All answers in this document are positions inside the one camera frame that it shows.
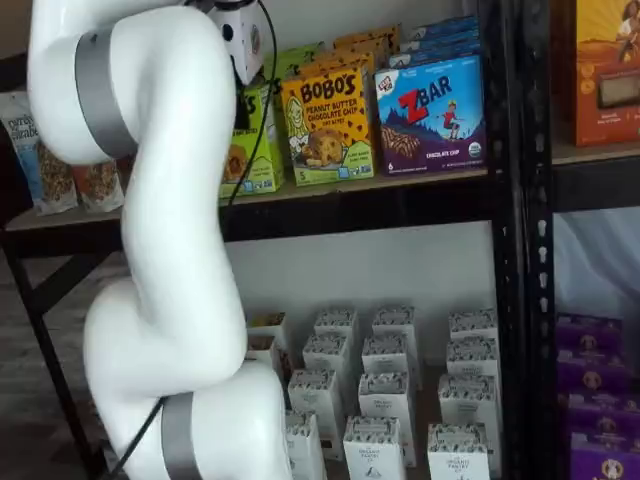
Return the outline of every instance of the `brand logo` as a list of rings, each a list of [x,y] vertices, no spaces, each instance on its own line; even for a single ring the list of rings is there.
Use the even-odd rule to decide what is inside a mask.
[[[327,79],[323,82],[305,83],[300,88],[300,95],[304,103],[309,103],[314,98],[329,100],[336,93],[351,95],[356,90],[354,74],[344,74],[341,77]]]
[[[607,480],[619,480],[624,474],[624,467],[619,461],[609,459],[602,464],[602,473]]]

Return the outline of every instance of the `snack bag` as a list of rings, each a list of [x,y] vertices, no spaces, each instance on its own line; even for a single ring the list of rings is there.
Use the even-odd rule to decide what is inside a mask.
[[[71,167],[58,160],[39,141],[27,92],[0,93],[0,118],[27,178],[38,215],[77,207]]]

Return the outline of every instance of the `white box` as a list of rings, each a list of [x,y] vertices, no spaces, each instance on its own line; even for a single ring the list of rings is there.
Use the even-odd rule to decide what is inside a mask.
[[[444,423],[484,424],[491,476],[502,477],[502,444],[495,378],[487,375],[442,375],[438,385],[438,398]]]
[[[345,414],[356,412],[358,384],[353,378],[351,349],[341,333],[312,334],[302,350],[304,365],[310,370],[335,370]]]
[[[296,370],[289,382],[289,398],[293,410],[316,414],[324,457],[330,460],[344,460],[344,414],[336,372]]]
[[[451,375],[489,375],[496,379],[498,425],[502,432],[500,356],[493,338],[465,337],[447,344],[447,372]]]
[[[489,457],[478,425],[430,424],[429,471],[434,480],[489,480]]]
[[[247,341],[247,353],[245,353],[244,358],[256,360],[270,366],[278,374],[280,383],[285,385],[282,376],[280,354],[278,353],[273,337],[267,335],[251,335]]]
[[[387,333],[367,337],[362,348],[362,365],[364,373],[409,373],[404,335]]]
[[[364,417],[397,418],[406,467],[417,465],[415,408],[409,374],[365,373],[360,377],[360,411]]]
[[[285,423],[293,480],[326,480],[316,415],[288,410]]]
[[[405,480],[397,418],[349,417],[344,450],[351,480]]]
[[[358,312],[352,308],[328,308],[318,313],[313,325],[315,333],[341,333],[347,336],[351,351],[351,367],[353,368],[353,382],[360,380],[362,369],[362,336]]]
[[[415,309],[405,305],[388,306],[378,310],[373,317],[373,333],[400,333],[407,339],[407,354],[412,384],[422,390],[422,356],[418,348]]]
[[[291,378],[295,365],[299,362],[295,355],[295,349],[291,343],[291,331],[287,316],[284,312],[258,315],[249,320],[247,333],[253,335],[269,335],[275,339],[276,348],[280,353],[280,364],[285,380]]]

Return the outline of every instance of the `shelf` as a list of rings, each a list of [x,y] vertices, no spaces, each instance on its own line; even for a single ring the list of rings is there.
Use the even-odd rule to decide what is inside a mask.
[[[310,187],[296,187],[288,179],[276,193],[238,197],[232,208],[220,209],[220,217],[226,241],[489,220],[497,203],[492,185],[486,170]],[[29,210],[5,229],[22,258],[122,248],[120,210],[74,209],[49,216]]]

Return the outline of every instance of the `black metal shelf frame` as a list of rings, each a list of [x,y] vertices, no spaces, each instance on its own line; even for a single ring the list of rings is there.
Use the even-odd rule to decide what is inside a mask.
[[[486,178],[237,205],[233,211],[223,210],[221,217],[230,241],[491,220],[502,355],[504,477],[524,480],[533,478],[535,463],[527,410],[529,392],[522,388],[522,380],[530,375],[525,258],[526,244],[531,240],[523,228],[521,182],[526,172],[521,171],[520,161],[515,14],[513,0],[479,1],[489,164]],[[94,453],[82,428],[43,316],[109,253],[122,248],[119,222],[56,227],[46,232],[0,230],[0,243],[87,476],[95,478],[104,468],[104,459]],[[73,256],[65,265],[43,284],[32,287],[22,259],[69,254]]]

